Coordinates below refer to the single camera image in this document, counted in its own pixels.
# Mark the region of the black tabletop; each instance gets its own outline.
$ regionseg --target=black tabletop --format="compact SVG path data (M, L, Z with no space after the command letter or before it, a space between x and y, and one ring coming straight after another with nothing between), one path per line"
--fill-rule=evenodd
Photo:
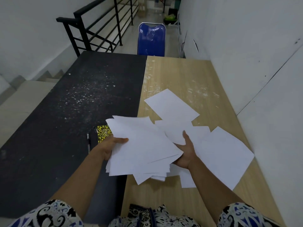
M0 216L16 218L47 201L87 156L86 133L112 115L136 117L146 56L85 51L1 150ZM126 176L103 164L84 222L121 212Z

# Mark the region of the stack of paper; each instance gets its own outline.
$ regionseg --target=stack of paper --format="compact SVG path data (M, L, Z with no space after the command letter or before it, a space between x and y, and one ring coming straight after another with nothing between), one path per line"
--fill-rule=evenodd
M183 188L196 187L189 170L172 164L183 152L174 143L185 145L185 130L197 156L226 186L234 189L254 154L240 140L220 127L192 126L199 114L166 89L145 102L162 118L153 124L149 117L113 116L107 123L115 137L129 138L118 144L106 166L109 175L133 174L138 184L148 178L165 181L180 176Z

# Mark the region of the table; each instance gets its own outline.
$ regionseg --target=table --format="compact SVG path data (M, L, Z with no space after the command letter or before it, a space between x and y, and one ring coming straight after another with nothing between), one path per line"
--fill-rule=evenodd
M87 156L86 133L112 115L136 117L146 56L85 51L1 150L0 216L47 201ZM107 225L121 212L126 176L102 165L84 219Z
M148 56L138 117L149 116L152 121L160 119L144 100L166 88L200 114L192 122L194 126L209 126L211 131L220 126L250 149L210 61ZM255 159L234 192L263 215L284 224ZM182 189L179 176L168 177L165 182L148 179L138 186L134 177L128 175L121 216L127 216L131 203L153 209L165 204L172 215L188 215L203 227L215 226L198 190Z

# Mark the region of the person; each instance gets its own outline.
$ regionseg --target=person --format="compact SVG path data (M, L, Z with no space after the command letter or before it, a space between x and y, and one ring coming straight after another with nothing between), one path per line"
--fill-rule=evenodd
M244 203L233 191L217 179L195 154L189 136L183 131L185 145L176 146L183 155L174 162L190 171L199 194L217 226L279 226L264 217L253 207ZM126 143L127 138L104 139L85 158L66 183L38 208L15 220L9 227L81 227L82 219L89 208L101 170L102 162L108 160L117 143ZM117 217L109 227L165 227L199 226L190 217L175 217L160 206L156 210L131 205L127 217Z

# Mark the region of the person's left hand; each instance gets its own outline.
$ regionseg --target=person's left hand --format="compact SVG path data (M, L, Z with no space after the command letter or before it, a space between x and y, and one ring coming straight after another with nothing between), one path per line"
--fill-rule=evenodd
M110 156L112 155L112 149L116 145L116 143L126 143L128 138L115 138L112 134L106 137L101 143L96 145L92 151L99 151L104 160L109 160Z

